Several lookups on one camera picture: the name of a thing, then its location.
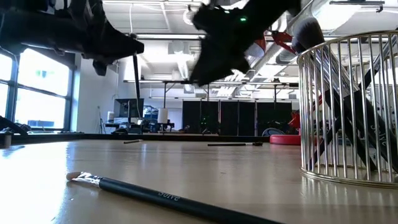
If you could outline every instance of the black panel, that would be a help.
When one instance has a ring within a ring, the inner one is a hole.
[[[182,104],[182,128],[190,126],[189,133],[200,132],[200,101],[184,101]]]
[[[254,103],[239,102],[239,136],[254,136]]]
[[[280,123],[288,123],[292,120],[292,104],[291,103],[277,103],[276,110],[274,103],[257,103],[257,117],[258,117],[258,136],[268,128],[270,121],[278,121]]]
[[[221,102],[221,135],[238,135],[238,102]]]
[[[201,117],[206,118],[207,129],[212,133],[218,132],[218,102],[201,102]]]

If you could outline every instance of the cable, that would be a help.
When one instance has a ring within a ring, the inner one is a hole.
[[[188,24],[188,25],[190,25],[190,26],[193,26],[193,23],[192,23],[192,21],[188,18],[188,13],[189,13],[190,11],[187,9],[187,10],[185,10],[185,12],[182,14],[182,19],[184,20],[184,23],[186,23],[186,24]]]
[[[114,91],[114,95],[112,96],[112,100],[119,98],[118,90],[119,90],[119,63],[116,64],[116,88]]]
[[[130,33],[132,34],[132,19],[131,19],[131,9],[132,9],[132,4],[130,4],[130,10],[129,10],[129,17],[130,17]],[[133,72],[135,73],[135,66],[134,66],[134,56],[132,57],[132,66],[133,66]],[[137,101],[137,112],[138,112],[138,117],[141,119],[141,113],[139,111],[139,98],[138,95],[136,94],[136,101]]]
[[[130,16],[130,33],[132,34],[132,19],[131,19],[131,9],[132,9],[132,4],[130,4],[130,10],[129,10],[129,16]]]
[[[132,57],[132,66],[133,66],[133,72],[135,73],[136,71],[136,69],[135,69],[135,64],[134,64],[134,56]],[[138,95],[136,94],[136,100],[137,100],[137,112],[138,112],[138,117],[139,117],[139,119],[141,119],[141,113],[139,112],[139,98],[138,98]]]

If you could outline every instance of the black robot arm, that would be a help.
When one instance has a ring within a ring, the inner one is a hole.
[[[49,13],[54,0],[0,2],[0,47],[13,54],[28,46],[79,53],[94,60],[98,75],[105,75],[115,60],[144,51],[143,43],[109,23],[102,0],[71,0],[54,13]]]

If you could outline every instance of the wooden table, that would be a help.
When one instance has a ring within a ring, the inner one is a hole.
[[[65,180],[84,170],[283,223],[397,223],[398,192],[320,182],[295,146],[84,140],[0,151],[0,223],[207,223]]]

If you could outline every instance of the computer monitor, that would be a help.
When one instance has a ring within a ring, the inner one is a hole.
[[[113,110],[115,118],[139,118],[138,110],[143,117],[144,99],[116,99]]]

